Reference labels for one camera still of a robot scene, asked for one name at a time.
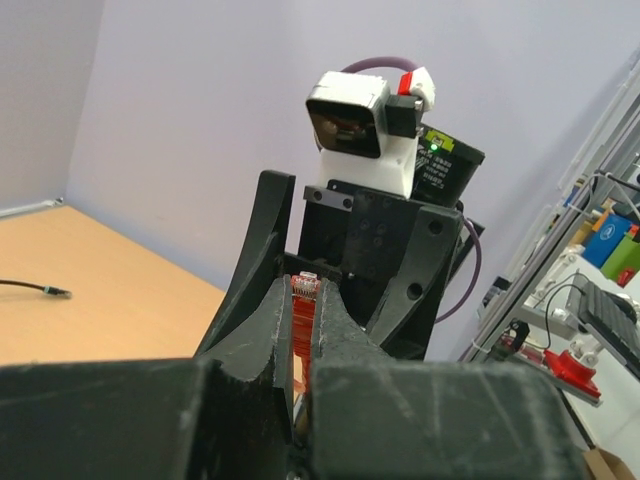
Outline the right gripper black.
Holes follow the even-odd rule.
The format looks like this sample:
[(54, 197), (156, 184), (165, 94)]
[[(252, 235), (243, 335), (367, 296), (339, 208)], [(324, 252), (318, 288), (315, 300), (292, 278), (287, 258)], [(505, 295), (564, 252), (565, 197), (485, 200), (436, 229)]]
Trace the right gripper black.
[(462, 214), (351, 184), (308, 186), (299, 248), (285, 253), (296, 177), (265, 170), (230, 285), (195, 353), (251, 316), (275, 278), (307, 271), (336, 283), (351, 318), (389, 355), (424, 357)]

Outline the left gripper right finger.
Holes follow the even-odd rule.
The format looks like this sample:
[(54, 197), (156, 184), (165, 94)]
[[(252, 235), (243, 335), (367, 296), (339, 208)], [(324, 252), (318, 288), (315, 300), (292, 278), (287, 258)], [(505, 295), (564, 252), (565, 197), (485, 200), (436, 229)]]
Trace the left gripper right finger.
[(540, 373), (509, 363), (398, 360), (318, 292), (310, 469), (317, 479), (584, 479), (588, 472)]

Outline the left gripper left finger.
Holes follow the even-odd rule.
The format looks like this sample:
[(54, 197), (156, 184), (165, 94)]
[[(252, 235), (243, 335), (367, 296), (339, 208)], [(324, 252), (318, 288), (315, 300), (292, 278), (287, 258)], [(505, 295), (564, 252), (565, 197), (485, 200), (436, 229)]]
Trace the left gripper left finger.
[(192, 358), (1, 371), (5, 479), (283, 479), (292, 441), (292, 289)]

